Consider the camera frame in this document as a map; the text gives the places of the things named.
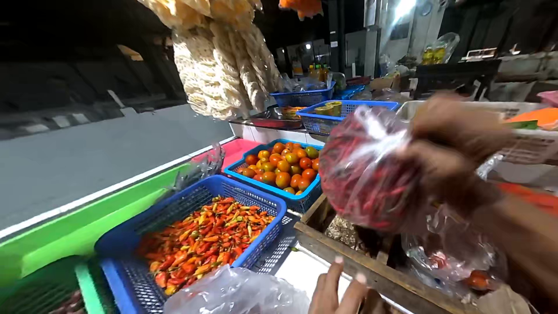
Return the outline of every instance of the pink tray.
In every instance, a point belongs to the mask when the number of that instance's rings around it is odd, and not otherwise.
[[[261,145],[262,143],[249,141],[245,139],[236,139],[222,145],[225,150],[225,160],[223,161],[223,169],[230,166],[242,158],[242,155],[250,149]],[[207,156],[207,152],[201,153],[192,158],[192,161],[200,161]]]

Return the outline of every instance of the plastic container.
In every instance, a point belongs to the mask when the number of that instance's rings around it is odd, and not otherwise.
[[[134,255],[141,236],[186,217],[217,195],[232,196],[247,206],[258,205],[261,211],[276,216],[232,267],[250,268],[281,232],[281,220],[287,207],[280,198],[223,175],[212,175],[197,182],[116,226],[95,244],[95,250],[102,257],[101,267],[122,313],[162,313],[167,299],[149,273],[147,262]]]
[[[57,260],[0,289],[3,313],[48,313],[81,290],[88,313],[117,313],[99,266],[79,256]]]
[[[331,84],[330,88],[326,89],[309,92],[271,93],[270,95],[275,98],[279,107],[307,107],[330,100],[333,96],[333,86],[335,86],[335,82]]]
[[[311,131],[314,133],[319,133],[323,135],[329,135],[331,133],[331,129],[336,125],[340,124],[345,117],[354,111],[357,106],[384,106],[388,107],[390,110],[395,111],[399,104],[397,102],[388,102],[388,101],[344,101],[341,100],[342,108],[341,108],[341,117],[331,117],[331,116],[322,116],[316,115],[314,112],[316,108],[326,106],[328,102],[321,102],[310,106],[306,109],[299,110],[296,112],[302,119],[302,124],[304,124],[304,128],[307,131]]]
[[[268,144],[265,145],[260,145],[254,149],[251,149],[249,151],[247,151],[246,153],[244,153],[244,155],[242,156],[242,159],[233,163],[232,165],[224,168],[223,172],[242,182],[245,182],[253,187],[256,187],[260,190],[269,192],[273,195],[279,196],[280,198],[282,198],[286,203],[287,203],[287,207],[297,211],[299,213],[305,213],[308,208],[310,208],[310,206],[312,206],[312,204],[314,204],[314,202],[318,199],[318,197],[320,197],[321,195],[321,184],[320,184],[320,175],[318,174],[318,176],[316,177],[316,179],[314,179],[314,181],[312,181],[312,183],[310,184],[310,186],[308,186],[308,188],[300,195],[293,195],[289,192],[285,192],[282,189],[276,188],[276,187],[272,187],[269,184],[265,184],[263,182],[259,182],[257,180],[245,177],[241,174],[238,174],[236,172],[236,170],[240,167],[247,167],[247,164],[244,162],[244,160],[246,159],[246,156],[253,154],[253,155],[258,155],[258,152],[260,150],[267,150],[269,148],[272,148],[275,143],[283,143],[286,144],[288,142],[293,142],[293,143],[298,143],[302,146],[302,148],[306,148],[307,146],[312,146],[315,149],[321,150],[322,148],[324,148],[323,146],[319,146],[319,145],[310,145],[307,143],[300,143],[300,142],[295,142],[295,141],[289,141],[289,140],[284,140],[284,139],[278,139],[275,140],[273,142],[270,142]]]

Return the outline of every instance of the finger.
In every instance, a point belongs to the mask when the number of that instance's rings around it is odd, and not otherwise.
[[[364,305],[360,309],[362,314],[385,314],[384,300],[374,289],[368,289]]]
[[[343,257],[336,256],[335,262],[331,264],[328,270],[328,274],[325,278],[325,291],[333,297],[335,295],[336,303],[339,303],[339,298],[337,297],[337,290],[339,288],[339,277],[343,272]]]
[[[314,289],[314,294],[312,295],[312,301],[310,302],[310,307],[308,313],[312,314],[316,310],[318,302],[320,302],[320,295],[324,290],[326,274],[321,274],[318,276],[318,281],[316,282],[316,288]]]
[[[355,279],[350,283],[345,291],[345,295],[343,295],[343,300],[341,300],[338,308],[339,313],[356,313],[368,292],[366,277],[358,273]]]

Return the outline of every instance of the light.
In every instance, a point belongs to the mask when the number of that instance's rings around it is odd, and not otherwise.
[[[398,21],[403,16],[411,12],[411,9],[416,5],[416,0],[400,0],[395,8],[395,21]]]

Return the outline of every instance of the blue plastic basket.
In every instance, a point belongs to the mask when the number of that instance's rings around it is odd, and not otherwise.
[[[333,86],[330,88],[318,89],[309,92],[292,92],[292,93],[271,93],[270,95],[275,98],[279,107],[307,107],[313,104],[330,100],[333,96]]]
[[[392,101],[344,101],[339,100],[342,103],[341,108],[341,117],[332,117],[332,116],[323,116],[323,115],[316,115],[315,110],[318,107],[325,106],[326,103],[330,101],[325,101],[321,103],[317,103],[313,106],[310,106],[306,109],[298,110],[296,112],[297,115],[300,116],[302,119],[302,124],[307,131],[311,131],[314,133],[319,133],[323,135],[329,135],[331,133],[331,129],[336,125],[340,124],[348,114],[353,112],[357,106],[383,106],[388,107],[389,110],[395,111],[399,106],[399,103],[392,102]]]
[[[281,232],[281,220],[287,207],[280,198],[222,175],[195,183],[112,228],[95,244],[95,250],[102,257],[101,267],[122,313],[163,313],[168,298],[149,273],[147,262],[134,255],[141,236],[183,219],[217,195],[232,196],[241,204],[260,206],[261,211],[276,216],[232,267],[250,268]]]
[[[282,189],[273,187],[269,184],[265,184],[262,183],[260,181],[245,177],[239,173],[236,172],[236,170],[240,167],[247,167],[248,165],[244,162],[244,160],[246,159],[246,156],[253,154],[253,155],[257,155],[258,152],[260,150],[267,150],[269,148],[272,148],[275,143],[283,143],[286,144],[288,142],[293,142],[293,143],[299,143],[302,148],[306,148],[307,146],[312,146],[315,149],[321,150],[322,148],[324,148],[323,146],[319,146],[319,145],[310,145],[310,144],[306,144],[306,143],[300,143],[300,142],[295,142],[295,141],[288,141],[288,140],[283,140],[283,139],[279,139],[279,140],[275,140],[269,144],[262,144],[259,146],[256,146],[253,149],[250,149],[249,151],[247,151],[246,153],[244,153],[244,155],[242,156],[242,159],[231,164],[230,166],[226,167],[224,169],[224,173],[227,175],[230,175],[231,177],[246,182],[247,184],[256,187],[258,189],[264,190],[266,192],[270,192],[273,195],[279,196],[281,197],[283,200],[285,200],[285,202],[287,203],[287,207],[297,211],[299,213],[305,213],[308,208],[310,208],[310,206],[312,206],[312,204],[314,204],[314,202],[318,199],[318,197],[320,197],[321,195],[321,183],[320,183],[320,175],[318,174],[318,176],[316,177],[316,179],[314,179],[314,181],[312,181],[312,183],[310,183],[310,186],[308,186],[308,188],[300,195],[293,195],[289,192],[285,192]]]

